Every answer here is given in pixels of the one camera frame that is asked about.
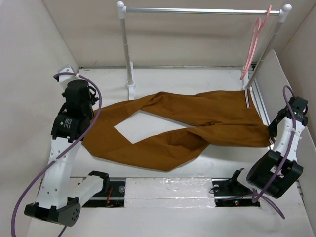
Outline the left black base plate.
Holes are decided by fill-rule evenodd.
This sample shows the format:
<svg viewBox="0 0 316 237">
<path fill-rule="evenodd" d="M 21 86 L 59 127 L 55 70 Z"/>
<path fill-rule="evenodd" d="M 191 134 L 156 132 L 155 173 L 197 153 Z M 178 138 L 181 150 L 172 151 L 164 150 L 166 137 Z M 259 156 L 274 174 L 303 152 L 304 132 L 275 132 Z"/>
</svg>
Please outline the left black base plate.
<svg viewBox="0 0 316 237">
<path fill-rule="evenodd" d="M 124 207 L 126 179 L 110 178 L 107 192 L 95 194 L 83 208 L 120 208 Z"/>
</svg>

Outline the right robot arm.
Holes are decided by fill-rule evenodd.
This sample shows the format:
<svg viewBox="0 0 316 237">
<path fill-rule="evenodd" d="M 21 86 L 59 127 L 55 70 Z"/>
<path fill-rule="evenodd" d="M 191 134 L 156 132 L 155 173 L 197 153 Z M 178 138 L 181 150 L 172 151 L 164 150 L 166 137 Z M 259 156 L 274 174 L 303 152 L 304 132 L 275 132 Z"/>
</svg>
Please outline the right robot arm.
<svg viewBox="0 0 316 237">
<path fill-rule="evenodd" d="M 250 169 L 246 181 L 275 199 L 280 198 L 303 173 L 297 163 L 296 150 L 301 134 L 308 123 L 308 101 L 292 96 L 289 106 L 281 109 L 268 126 L 275 138 L 273 149 L 268 150 Z"/>
</svg>

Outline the pink plastic hanger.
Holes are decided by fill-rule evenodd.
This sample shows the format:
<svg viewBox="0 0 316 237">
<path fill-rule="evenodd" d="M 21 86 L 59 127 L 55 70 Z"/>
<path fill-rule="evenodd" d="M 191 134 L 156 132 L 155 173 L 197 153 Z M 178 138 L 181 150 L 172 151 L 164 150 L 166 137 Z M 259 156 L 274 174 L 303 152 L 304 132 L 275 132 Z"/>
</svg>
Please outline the pink plastic hanger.
<svg viewBox="0 0 316 237">
<path fill-rule="evenodd" d="M 251 62 L 252 62 L 253 57 L 255 55 L 259 34 L 260 34 L 262 28 L 264 27 L 269 15 L 270 15 L 271 10 L 272 10 L 272 6 L 269 5 L 267 12 L 265 13 L 264 20 L 262 20 L 260 17 L 258 17 L 256 19 L 256 22 L 255 22 L 253 30 L 252 30 L 252 37 L 251 37 L 251 41 L 250 41 L 250 45 L 249 45 L 247 59 L 246 59 L 245 65 L 243 67 L 243 70 L 241 72 L 239 80 L 243 80 L 244 77 L 246 76 L 246 73 L 249 70 Z"/>
</svg>

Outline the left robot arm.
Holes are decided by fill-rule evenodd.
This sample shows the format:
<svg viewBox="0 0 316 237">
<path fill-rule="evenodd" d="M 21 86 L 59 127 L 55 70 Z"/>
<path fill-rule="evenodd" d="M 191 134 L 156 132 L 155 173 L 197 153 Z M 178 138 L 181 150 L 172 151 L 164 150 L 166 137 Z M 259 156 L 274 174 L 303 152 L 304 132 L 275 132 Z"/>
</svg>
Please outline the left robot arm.
<svg viewBox="0 0 316 237">
<path fill-rule="evenodd" d="M 76 154 L 92 128 L 92 106 L 98 98 L 96 89 L 85 80 L 69 82 L 62 95 L 66 101 L 53 123 L 49 168 L 36 201 L 26 205 L 24 213 L 42 221 L 72 227 L 83 205 L 94 195 L 104 196 L 110 191 L 110 179 L 107 173 L 92 171 L 69 190 Z"/>
</svg>

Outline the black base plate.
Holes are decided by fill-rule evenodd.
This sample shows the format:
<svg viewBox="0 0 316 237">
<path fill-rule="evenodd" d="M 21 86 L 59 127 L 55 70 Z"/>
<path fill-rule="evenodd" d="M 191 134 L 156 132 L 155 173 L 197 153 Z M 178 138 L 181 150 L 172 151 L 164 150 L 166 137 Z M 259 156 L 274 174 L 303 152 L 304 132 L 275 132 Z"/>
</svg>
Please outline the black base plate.
<svg viewBox="0 0 316 237">
<path fill-rule="evenodd" d="M 213 180 L 210 194 L 214 196 L 215 207 L 260 207 L 260 202 L 253 203 L 252 191 L 234 182 L 226 184 L 226 180 Z"/>
<path fill-rule="evenodd" d="M 95 194 L 83 208 L 120 208 L 124 207 L 126 179 L 110 178 L 107 192 Z"/>
</svg>

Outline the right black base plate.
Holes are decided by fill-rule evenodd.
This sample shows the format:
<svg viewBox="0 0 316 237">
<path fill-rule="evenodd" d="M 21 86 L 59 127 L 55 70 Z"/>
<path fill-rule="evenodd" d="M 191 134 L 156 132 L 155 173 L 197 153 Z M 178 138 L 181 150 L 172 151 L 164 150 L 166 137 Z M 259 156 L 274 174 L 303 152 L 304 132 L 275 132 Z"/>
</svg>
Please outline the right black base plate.
<svg viewBox="0 0 316 237">
<path fill-rule="evenodd" d="M 234 182 L 226 184 L 226 180 L 213 180 L 210 194 L 214 196 L 215 207 L 260 207 L 260 202 L 253 203 L 252 191 Z"/>
</svg>

